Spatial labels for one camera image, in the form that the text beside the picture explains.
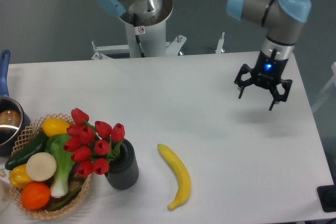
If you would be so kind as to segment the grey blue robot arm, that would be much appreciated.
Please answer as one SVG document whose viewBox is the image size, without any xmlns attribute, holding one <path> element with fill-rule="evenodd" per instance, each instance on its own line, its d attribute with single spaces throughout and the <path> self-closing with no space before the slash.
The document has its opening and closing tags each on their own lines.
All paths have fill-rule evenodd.
<svg viewBox="0 0 336 224">
<path fill-rule="evenodd" d="M 166 41 L 172 0 L 96 0 L 125 25 L 132 58 L 177 55 L 181 44 Z M 229 16 L 267 28 L 254 67 L 242 65 L 235 79 L 240 91 L 250 85 L 268 90 L 272 103 L 285 102 L 292 81 L 281 75 L 311 10 L 310 0 L 227 0 Z"/>
</svg>

